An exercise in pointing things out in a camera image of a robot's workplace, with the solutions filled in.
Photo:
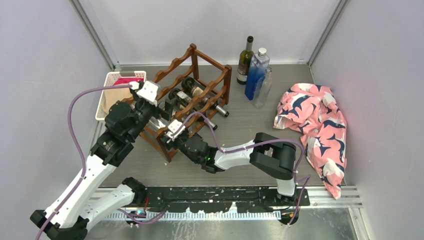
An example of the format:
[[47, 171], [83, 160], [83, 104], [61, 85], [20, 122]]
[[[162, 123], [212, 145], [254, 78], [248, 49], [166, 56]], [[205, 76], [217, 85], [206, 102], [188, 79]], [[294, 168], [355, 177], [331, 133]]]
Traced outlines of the dark wine bottle cream label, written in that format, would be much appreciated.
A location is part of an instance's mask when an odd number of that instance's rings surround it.
[[[177, 106], [183, 110], [185, 107], [187, 107], [188, 104], [191, 103], [192, 98], [187, 95], [185, 92], [183, 92], [181, 89], [179, 88], [173, 88], [169, 93], [168, 93], [168, 99], [172, 100], [172, 99], [176, 99]], [[194, 105], [194, 107], [192, 108], [192, 110], [190, 110], [190, 113], [193, 112], [197, 112], [198, 111], [198, 107], [196, 107], [196, 105]], [[207, 123], [209, 122], [212, 126], [213, 130], [216, 130], [218, 128], [218, 125], [216, 125], [215, 123], [213, 123], [212, 121], [208, 121], [206, 120], [204, 117], [200, 116], [200, 119], [204, 122]]]

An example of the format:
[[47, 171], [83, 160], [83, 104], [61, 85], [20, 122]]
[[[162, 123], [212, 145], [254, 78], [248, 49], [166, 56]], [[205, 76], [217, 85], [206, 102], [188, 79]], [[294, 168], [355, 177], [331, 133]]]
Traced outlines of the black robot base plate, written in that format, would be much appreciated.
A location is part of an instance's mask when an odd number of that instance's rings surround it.
[[282, 196], [269, 186], [200, 186], [200, 187], [148, 187], [141, 200], [128, 207], [169, 213], [226, 213], [235, 205], [237, 213], [270, 213], [273, 210], [309, 206], [308, 192], [300, 188], [292, 197]]

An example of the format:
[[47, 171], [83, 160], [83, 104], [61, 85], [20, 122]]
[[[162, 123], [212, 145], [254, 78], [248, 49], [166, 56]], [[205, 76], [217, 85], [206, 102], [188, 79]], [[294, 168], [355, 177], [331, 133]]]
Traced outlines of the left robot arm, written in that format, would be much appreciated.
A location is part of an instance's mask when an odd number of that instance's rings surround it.
[[89, 202], [100, 184], [113, 173], [134, 148], [133, 143], [160, 109], [145, 99], [135, 106], [114, 104], [105, 118], [106, 131], [97, 139], [80, 173], [47, 209], [35, 210], [30, 220], [51, 240], [83, 240], [88, 232], [117, 209], [141, 206], [146, 187], [133, 177], [113, 191]]

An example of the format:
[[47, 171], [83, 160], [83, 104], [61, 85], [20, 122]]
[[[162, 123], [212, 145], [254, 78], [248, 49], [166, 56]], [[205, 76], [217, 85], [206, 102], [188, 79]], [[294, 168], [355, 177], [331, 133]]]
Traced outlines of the brown wooden wine rack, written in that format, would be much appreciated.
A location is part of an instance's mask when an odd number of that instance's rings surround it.
[[[163, 107], [157, 106], [153, 117], [158, 121], [166, 120], [167, 125], [146, 126], [140, 134], [167, 162], [171, 162], [177, 154], [171, 147], [177, 136], [182, 133], [194, 136], [229, 102], [231, 66], [222, 65], [199, 51], [194, 43], [190, 44], [182, 57], [175, 58], [167, 69], [158, 71], [152, 82], [159, 84], [187, 59], [191, 59], [191, 65], [185, 73], [152, 92], [154, 100], [164, 104]], [[216, 80], [204, 82], [200, 79], [198, 59], [205, 60], [221, 71]]]

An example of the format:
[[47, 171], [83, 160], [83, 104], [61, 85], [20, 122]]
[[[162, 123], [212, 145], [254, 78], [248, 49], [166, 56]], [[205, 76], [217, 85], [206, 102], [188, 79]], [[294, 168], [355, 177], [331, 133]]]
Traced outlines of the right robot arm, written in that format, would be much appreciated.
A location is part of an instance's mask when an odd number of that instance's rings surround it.
[[292, 142], [281, 141], [263, 132], [245, 144], [221, 149], [210, 146], [200, 135], [189, 136], [187, 132], [178, 136], [168, 133], [161, 142], [168, 150], [179, 150], [211, 174], [252, 165], [276, 180], [277, 198], [281, 204], [288, 206], [297, 199], [294, 178], [296, 146]]

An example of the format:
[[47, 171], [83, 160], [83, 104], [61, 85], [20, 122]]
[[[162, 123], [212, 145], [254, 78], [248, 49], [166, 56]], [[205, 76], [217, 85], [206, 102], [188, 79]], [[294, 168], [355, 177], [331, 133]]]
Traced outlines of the dark green wine bottle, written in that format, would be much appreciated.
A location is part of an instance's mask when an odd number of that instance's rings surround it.
[[[196, 97], [200, 94], [202, 94], [205, 90], [205, 87], [202, 86], [200, 83], [198, 83], [194, 78], [187, 77], [181, 82], [181, 86], [184, 90], [186, 90], [192, 97]], [[205, 95], [205, 97], [200, 101], [202, 105], [205, 105], [212, 97], [215, 97], [216, 94], [213, 92], [209, 92]], [[210, 106], [210, 109], [217, 110], [219, 114], [221, 114], [223, 117], [228, 117], [230, 115], [230, 112], [225, 110], [223, 107], [219, 105], [219, 103], [216, 101], [214, 104]]]

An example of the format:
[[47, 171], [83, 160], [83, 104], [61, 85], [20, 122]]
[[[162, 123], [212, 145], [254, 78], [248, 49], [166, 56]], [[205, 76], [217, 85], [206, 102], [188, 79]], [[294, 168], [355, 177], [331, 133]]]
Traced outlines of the clear slim glass bottle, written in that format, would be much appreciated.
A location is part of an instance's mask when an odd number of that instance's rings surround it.
[[167, 122], [163, 120], [162, 118], [152, 117], [149, 119], [149, 122], [147, 125], [153, 132], [156, 132], [162, 128], [166, 128]]

